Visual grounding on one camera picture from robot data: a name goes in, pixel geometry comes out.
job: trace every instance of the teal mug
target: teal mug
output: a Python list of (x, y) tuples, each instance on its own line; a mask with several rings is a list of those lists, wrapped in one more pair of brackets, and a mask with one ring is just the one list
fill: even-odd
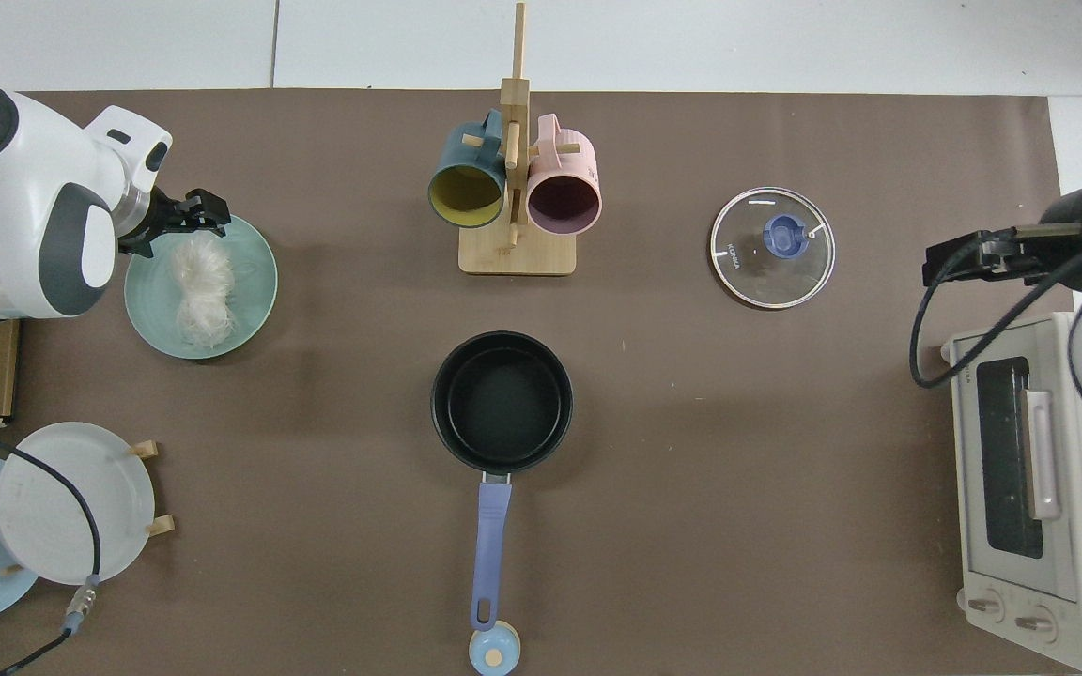
[(459, 227), (481, 227), (498, 217), (507, 181), (502, 141), (503, 119), (494, 108), (481, 124), (467, 121), (450, 132), (428, 184), (428, 204), (439, 217)]

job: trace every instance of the brown table mat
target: brown table mat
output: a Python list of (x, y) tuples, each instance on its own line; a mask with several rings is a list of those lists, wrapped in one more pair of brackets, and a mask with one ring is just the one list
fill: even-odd
[[(0, 436), (82, 420), (158, 439), (177, 519), (32, 675), (472, 673), (478, 474), (428, 395), (448, 350), (493, 329), (541, 339), (575, 385), (566, 441), (514, 478), (500, 615), (520, 675), (1064, 671), (958, 611), (949, 394), (906, 366), (924, 248), (1057, 196), (1044, 100), (536, 94), (595, 142), (605, 195), (557, 279), (461, 274), (426, 204), (445, 133), (493, 91), (39, 100), (167, 127), (163, 189), (226, 197), (281, 287), (210, 363), (133, 332), (123, 259), (85, 317), (27, 326)], [(747, 308), (710, 273), (716, 212), (758, 185), (804, 194), (836, 235), (802, 307)], [(926, 344), (1025, 292), (950, 287)], [(71, 591), (39, 583), (0, 615), (0, 667), (55, 635)]]

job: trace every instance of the black saucepan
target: black saucepan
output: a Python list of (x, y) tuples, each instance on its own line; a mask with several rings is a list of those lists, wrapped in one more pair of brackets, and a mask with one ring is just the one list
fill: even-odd
[(499, 615), (503, 523), (511, 473), (558, 448), (573, 412), (573, 390), (557, 356), (523, 333), (469, 339), (445, 358), (433, 382), (433, 424), (454, 456), (484, 473), (470, 624), (486, 632)]

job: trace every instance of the black cable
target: black cable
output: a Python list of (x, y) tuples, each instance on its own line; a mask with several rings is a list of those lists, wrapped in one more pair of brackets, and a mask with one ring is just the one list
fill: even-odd
[(5, 667), (3, 671), (0, 672), (0, 676), (9, 676), (10, 673), (18, 672), (21, 671), (21, 668), (29, 665), (32, 662), (36, 662), (36, 660), (43, 658), (44, 653), (47, 653), (52, 649), (55, 649), (56, 646), (64, 644), (65, 638), (69, 638), (69, 635), (71, 635), (72, 633), (74, 632), (71, 629), (61, 629), (60, 637), (53, 638), (52, 641), (49, 641), (43, 646), (39, 647), (38, 649), (36, 649), (34, 653), (27, 655), (27, 658), (21, 659), (17, 663), (14, 663), (11, 666)]
[(74, 500), (78, 501), (79, 508), (82, 508), (82, 516), (85, 516), (87, 518), (87, 526), (90, 527), (90, 544), (91, 551), (94, 553), (94, 560), (93, 564), (91, 564), (90, 572), (98, 574), (100, 566), (103, 565), (103, 543), (100, 542), (98, 539), (98, 525), (95, 523), (94, 515), (90, 514), (90, 505), (87, 504), (85, 498), (82, 498), (82, 493), (78, 491), (78, 488), (75, 487), (71, 480), (66, 479), (60, 472), (56, 472), (51, 466), (47, 465), (47, 463), (39, 461), (39, 459), (30, 456), (30, 454), (18, 450), (16, 446), (0, 441), (0, 450), (5, 451), (9, 454), (13, 454), (13, 456), (25, 459), (25, 461), (30, 462), (31, 465), (38, 466), (39, 469), (42, 469), (49, 476), (52, 476), (53, 479), (56, 479), (57, 482), (60, 482), (62, 487), (65, 487), (66, 491), (74, 496)]
[[(997, 235), (1010, 238), (1010, 233), (1011, 231), (1003, 231), (1003, 234)], [(921, 304), (918, 307), (918, 314), (915, 314), (915, 319), (913, 321), (913, 335), (911, 335), (909, 340), (909, 372), (913, 375), (913, 382), (921, 386), (921, 388), (936, 388), (937, 385), (941, 385), (949, 381), (950, 377), (958, 375), (959, 372), (963, 371), (963, 369), (967, 368), (967, 366), (977, 359), (979, 355), (982, 354), (982, 352), (987, 349), (987, 347), (991, 345), (991, 343), (995, 341), (995, 339), (999, 337), (1000, 334), (1003, 333), (1014, 320), (1017, 319), (1017, 317), (1020, 317), (1022, 312), (1029, 309), (1029, 305), (1034, 304), (1034, 301), (1040, 299), (1044, 292), (1050, 291), (1056, 286), (1056, 283), (1066, 281), (1066, 279), (1071, 277), (1071, 275), (1081, 273), (1082, 270), (1082, 252), (1079, 252), (1077, 255), (1070, 256), (1064, 265), (1055, 268), (1055, 273), (1046, 275), (1046, 278), (1039, 281), (1038, 286), (1033, 287), (1029, 291), (1029, 294), (1026, 294), (1021, 300), (1017, 301), (1017, 304), (1015, 304), (1004, 317), (1001, 317), (1000, 321), (997, 321), (995, 324), (992, 326), (992, 329), (989, 329), (988, 333), (985, 333), (984, 337), (980, 337), (978, 343), (975, 343), (975, 346), (972, 347), (972, 349), (967, 352), (962, 359), (958, 360), (956, 364), (946, 369), (946, 372), (941, 373), (941, 375), (929, 377), (927, 380), (927, 377), (921, 375), (921, 368), (918, 362), (918, 346), (921, 339), (921, 324), (924, 322), (924, 313), (926, 313), (926, 308), (929, 306), (929, 300), (933, 299), (933, 294), (937, 291), (937, 287), (940, 287), (941, 283), (946, 282), (946, 275), (949, 275), (950, 270), (954, 269), (962, 259), (969, 256), (971, 253), (975, 253), (975, 250), (978, 249), (980, 244), (982, 243), (978, 240), (972, 240), (972, 242), (967, 242), (961, 249), (958, 249), (956, 252), (951, 253), (950, 257), (946, 259), (946, 264), (941, 266), (941, 269), (937, 270), (935, 279), (929, 282), (929, 287), (926, 288), (926, 292), (924, 292), (924, 296), (921, 299)]]

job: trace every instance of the mug rack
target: mug rack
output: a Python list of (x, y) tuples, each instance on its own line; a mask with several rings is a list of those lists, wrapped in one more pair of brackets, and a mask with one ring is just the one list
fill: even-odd
[[(524, 3), (516, 3), (516, 38), (512, 77), (502, 78), (499, 104), (503, 116), (503, 165), (507, 181), (503, 210), (494, 222), (460, 228), (459, 268), (464, 274), (522, 274), (559, 277), (575, 273), (573, 235), (553, 235), (529, 223), (525, 189), (529, 180), (529, 81), (524, 78)], [(463, 142), (476, 145), (478, 138)]]

